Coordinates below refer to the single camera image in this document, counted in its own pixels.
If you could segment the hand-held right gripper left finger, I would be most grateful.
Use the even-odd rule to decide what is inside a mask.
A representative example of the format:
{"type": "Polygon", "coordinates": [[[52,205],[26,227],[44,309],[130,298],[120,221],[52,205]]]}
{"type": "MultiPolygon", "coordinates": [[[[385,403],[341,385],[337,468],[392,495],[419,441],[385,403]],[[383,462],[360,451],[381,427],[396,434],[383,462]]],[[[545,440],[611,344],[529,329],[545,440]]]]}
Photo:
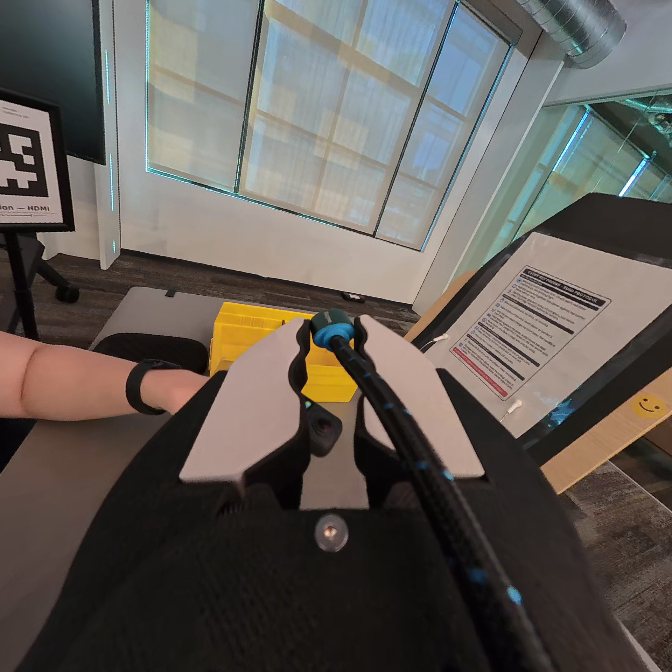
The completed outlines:
{"type": "Polygon", "coordinates": [[[309,320],[294,318],[241,355],[226,372],[180,472],[183,483],[241,486],[247,473],[305,428],[309,320]]]}

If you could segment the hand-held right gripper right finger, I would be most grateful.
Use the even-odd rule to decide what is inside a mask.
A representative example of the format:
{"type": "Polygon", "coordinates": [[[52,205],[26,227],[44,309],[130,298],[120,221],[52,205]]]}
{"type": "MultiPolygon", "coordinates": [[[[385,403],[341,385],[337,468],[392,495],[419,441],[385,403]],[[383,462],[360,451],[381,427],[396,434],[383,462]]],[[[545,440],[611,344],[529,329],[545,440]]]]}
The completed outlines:
{"type": "MultiPolygon", "coordinates": [[[[366,356],[399,397],[456,479],[484,476],[484,468],[437,370],[409,341],[373,317],[359,317],[357,352],[366,356]]],[[[367,481],[399,481],[400,458],[371,404],[361,396],[354,438],[356,466],[367,481]]]]}

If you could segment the person's left forearm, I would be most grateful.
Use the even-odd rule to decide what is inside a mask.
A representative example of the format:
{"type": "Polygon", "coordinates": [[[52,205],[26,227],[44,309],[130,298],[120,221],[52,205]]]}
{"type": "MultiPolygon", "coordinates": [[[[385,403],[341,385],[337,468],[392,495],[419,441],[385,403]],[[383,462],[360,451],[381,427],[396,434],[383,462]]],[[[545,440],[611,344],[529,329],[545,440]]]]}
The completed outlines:
{"type": "Polygon", "coordinates": [[[1,418],[84,421],[136,411],[126,396],[134,363],[1,333],[1,418]]]}

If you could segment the person's left hand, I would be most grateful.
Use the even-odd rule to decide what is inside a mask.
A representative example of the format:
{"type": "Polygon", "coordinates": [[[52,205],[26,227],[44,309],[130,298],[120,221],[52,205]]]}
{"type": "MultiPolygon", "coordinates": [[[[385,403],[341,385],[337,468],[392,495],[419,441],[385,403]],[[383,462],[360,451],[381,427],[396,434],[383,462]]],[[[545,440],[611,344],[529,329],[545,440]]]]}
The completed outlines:
{"type": "Polygon", "coordinates": [[[152,399],[155,408],[175,415],[207,382],[209,377],[187,370],[154,372],[152,399]]]}

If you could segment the yellow plastic bin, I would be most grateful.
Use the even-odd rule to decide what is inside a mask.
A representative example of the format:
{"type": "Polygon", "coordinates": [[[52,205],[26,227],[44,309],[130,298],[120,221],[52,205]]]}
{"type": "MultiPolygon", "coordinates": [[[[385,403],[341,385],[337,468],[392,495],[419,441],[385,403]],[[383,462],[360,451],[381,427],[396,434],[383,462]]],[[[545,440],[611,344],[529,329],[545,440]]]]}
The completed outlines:
{"type": "MultiPolygon", "coordinates": [[[[295,318],[313,314],[251,304],[224,302],[214,321],[210,343],[209,375],[226,371],[251,346],[295,318]]],[[[308,380],[302,392],[318,403],[348,403],[356,383],[326,349],[311,345],[306,359],[308,380]]]]}

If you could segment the black wrist band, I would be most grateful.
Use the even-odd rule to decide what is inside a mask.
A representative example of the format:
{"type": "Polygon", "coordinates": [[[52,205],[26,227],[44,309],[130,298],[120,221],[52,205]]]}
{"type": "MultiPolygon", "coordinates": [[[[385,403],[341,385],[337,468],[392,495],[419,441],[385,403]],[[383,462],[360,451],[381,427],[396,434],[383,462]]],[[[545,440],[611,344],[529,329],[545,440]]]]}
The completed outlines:
{"type": "Polygon", "coordinates": [[[145,376],[152,371],[181,370],[179,365],[161,359],[143,359],[130,371],[125,384],[125,394],[130,407],[141,415],[158,416],[166,413],[165,409],[147,405],[142,399],[141,386],[145,376]]]}

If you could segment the black padded cushion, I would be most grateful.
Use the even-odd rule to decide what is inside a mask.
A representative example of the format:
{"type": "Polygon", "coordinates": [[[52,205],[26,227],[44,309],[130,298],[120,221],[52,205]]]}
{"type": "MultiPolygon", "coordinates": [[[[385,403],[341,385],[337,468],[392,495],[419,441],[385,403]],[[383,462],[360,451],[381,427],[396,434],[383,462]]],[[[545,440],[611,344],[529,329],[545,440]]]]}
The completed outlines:
{"type": "Polygon", "coordinates": [[[185,337],[119,332],[101,339],[92,351],[135,363],[157,359],[196,374],[208,372],[208,350],[205,345],[185,337]]]}

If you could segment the white instruction sheet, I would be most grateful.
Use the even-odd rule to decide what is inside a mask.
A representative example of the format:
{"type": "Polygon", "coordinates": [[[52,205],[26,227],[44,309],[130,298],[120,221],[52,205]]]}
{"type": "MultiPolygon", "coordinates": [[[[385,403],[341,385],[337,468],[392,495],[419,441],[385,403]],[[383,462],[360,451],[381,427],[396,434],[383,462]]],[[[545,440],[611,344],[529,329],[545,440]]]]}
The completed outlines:
{"type": "Polygon", "coordinates": [[[515,437],[671,304],[671,269],[533,232],[426,357],[515,437]]]}

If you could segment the yellow smiley sticker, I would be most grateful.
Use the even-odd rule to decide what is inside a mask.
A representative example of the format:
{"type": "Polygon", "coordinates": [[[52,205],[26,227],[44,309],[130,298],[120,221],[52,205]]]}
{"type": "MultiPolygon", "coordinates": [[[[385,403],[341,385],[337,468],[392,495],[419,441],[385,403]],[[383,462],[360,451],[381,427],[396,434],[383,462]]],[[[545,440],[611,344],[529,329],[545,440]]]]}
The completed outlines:
{"type": "Polygon", "coordinates": [[[668,404],[655,394],[645,393],[631,400],[631,408],[634,413],[648,422],[664,419],[670,413],[668,404]]]}

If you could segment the black display board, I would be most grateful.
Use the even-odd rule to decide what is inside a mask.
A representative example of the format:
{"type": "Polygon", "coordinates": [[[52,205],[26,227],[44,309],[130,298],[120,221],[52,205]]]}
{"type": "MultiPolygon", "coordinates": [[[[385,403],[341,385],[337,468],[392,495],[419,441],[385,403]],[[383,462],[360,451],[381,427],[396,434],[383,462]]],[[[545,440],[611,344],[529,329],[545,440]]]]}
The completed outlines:
{"type": "MultiPolygon", "coordinates": [[[[447,331],[532,233],[671,269],[670,204],[589,194],[495,254],[452,298],[448,298],[446,290],[416,323],[419,331],[411,337],[414,345],[421,347],[447,331]]],[[[671,308],[668,307],[577,391],[560,399],[519,441],[532,459],[542,465],[670,368],[671,308]]]]}

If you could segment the black wheeled sign stand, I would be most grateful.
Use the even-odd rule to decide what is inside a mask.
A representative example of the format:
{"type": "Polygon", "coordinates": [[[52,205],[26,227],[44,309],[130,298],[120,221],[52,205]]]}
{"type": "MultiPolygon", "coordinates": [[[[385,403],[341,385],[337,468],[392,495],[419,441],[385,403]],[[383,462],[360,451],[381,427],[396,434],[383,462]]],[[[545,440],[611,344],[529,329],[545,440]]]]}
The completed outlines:
{"type": "Polygon", "coordinates": [[[23,335],[38,341],[40,337],[31,290],[36,275],[55,287],[55,297],[61,302],[76,303],[79,289],[42,258],[45,247],[35,233],[2,234],[1,247],[7,252],[12,273],[9,289],[1,301],[1,331],[14,334],[21,323],[23,335]]]}

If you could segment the large gridded window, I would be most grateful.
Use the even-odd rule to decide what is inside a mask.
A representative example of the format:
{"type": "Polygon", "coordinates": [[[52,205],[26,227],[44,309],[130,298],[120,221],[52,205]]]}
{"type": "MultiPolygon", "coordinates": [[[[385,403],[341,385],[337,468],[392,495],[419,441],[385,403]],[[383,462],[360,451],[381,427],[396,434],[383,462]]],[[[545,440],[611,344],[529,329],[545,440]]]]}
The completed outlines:
{"type": "Polygon", "coordinates": [[[149,172],[421,251],[522,27],[494,1],[147,1],[149,172]]]}

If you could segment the black framed marker sign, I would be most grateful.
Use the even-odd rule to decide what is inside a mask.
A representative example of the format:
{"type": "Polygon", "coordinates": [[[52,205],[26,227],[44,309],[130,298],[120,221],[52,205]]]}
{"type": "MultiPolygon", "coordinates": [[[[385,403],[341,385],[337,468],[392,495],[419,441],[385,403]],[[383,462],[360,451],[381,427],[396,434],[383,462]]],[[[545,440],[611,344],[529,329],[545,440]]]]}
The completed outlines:
{"type": "Polygon", "coordinates": [[[1,90],[1,233],[73,232],[59,106],[1,90]]]}

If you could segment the silver spiral air duct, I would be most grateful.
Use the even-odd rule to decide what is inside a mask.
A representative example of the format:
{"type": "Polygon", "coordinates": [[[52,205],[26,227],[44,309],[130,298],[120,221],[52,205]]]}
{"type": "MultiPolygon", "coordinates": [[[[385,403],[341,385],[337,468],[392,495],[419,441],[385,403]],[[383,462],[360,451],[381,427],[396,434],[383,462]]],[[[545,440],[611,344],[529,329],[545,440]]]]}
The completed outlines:
{"type": "Polygon", "coordinates": [[[625,19],[610,1],[518,1],[573,67],[590,69],[602,63],[621,42],[625,19]]]}

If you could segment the dark wall screen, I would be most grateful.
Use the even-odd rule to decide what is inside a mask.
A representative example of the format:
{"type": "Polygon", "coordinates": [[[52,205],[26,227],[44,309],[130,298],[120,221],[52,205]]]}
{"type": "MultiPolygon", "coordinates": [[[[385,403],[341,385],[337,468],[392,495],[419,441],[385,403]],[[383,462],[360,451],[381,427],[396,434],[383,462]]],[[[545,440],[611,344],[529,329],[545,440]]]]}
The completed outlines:
{"type": "Polygon", "coordinates": [[[59,106],[67,155],[105,165],[98,1],[2,1],[1,89],[59,106]]]}

